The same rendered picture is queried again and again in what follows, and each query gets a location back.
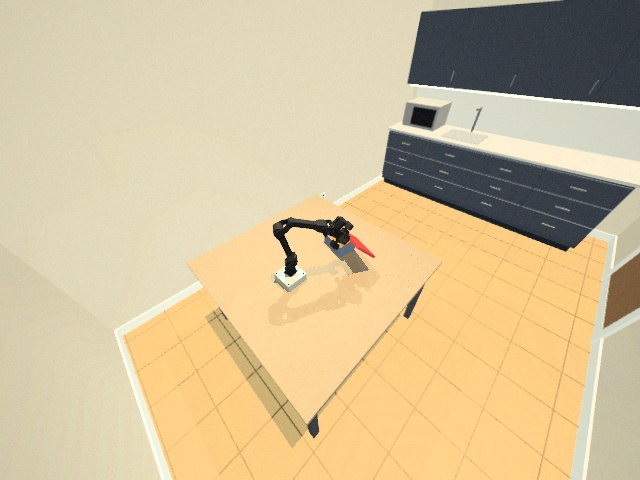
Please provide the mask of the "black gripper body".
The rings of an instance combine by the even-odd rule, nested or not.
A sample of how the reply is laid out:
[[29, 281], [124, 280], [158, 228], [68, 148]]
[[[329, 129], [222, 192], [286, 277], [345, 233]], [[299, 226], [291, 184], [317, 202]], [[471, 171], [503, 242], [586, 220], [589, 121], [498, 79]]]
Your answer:
[[[347, 221], [347, 220], [346, 220]], [[345, 227], [345, 228], [344, 228]], [[340, 232], [345, 232], [347, 233], [348, 230], [352, 230], [352, 228], [354, 227], [353, 224], [351, 224], [349, 221], [347, 221], [347, 223], [344, 225], [344, 227], [341, 230], [338, 230], [338, 234], [337, 236], [335, 236], [334, 238], [336, 238], [336, 241], [333, 239], [330, 243], [330, 245], [334, 248], [334, 249], [338, 249], [340, 247], [339, 244], [337, 244], [338, 242], [340, 243], [339, 240], [337, 240], [337, 238], [340, 236]], [[348, 229], [348, 230], [347, 230]]]

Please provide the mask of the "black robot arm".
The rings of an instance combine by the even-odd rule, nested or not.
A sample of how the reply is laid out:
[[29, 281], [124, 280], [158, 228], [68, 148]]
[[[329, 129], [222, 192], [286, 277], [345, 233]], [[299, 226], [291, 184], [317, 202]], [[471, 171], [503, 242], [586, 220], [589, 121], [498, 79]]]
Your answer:
[[[329, 223], [329, 226], [327, 223]], [[329, 220], [317, 219], [315, 221], [312, 221], [312, 220], [304, 220], [304, 219], [289, 217], [287, 219], [280, 220], [279, 222], [274, 223], [273, 235], [275, 236], [276, 239], [280, 241], [280, 244], [287, 256], [284, 259], [285, 261], [284, 273], [292, 277], [297, 272], [296, 270], [296, 265], [298, 262], [297, 254], [295, 253], [295, 251], [294, 252], [291, 251], [291, 248], [285, 237], [285, 234], [291, 228], [297, 227], [297, 228], [313, 229], [319, 233], [323, 233], [324, 237], [326, 238], [328, 235], [332, 237], [337, 236], [338, 230], [340, 230], [346, 223], [347, 221], [342, 216], [337, 216], [333, 222], [331, 219]], [[283, 228], [283, 225], [285, 224], [286, 226]], [[348, 233], [340, 232], [340, 236], [337, 238], [337, 240], [339, 240], [342, 245], [346, 245], [349, 242], [350, 237], [351, 236]]]

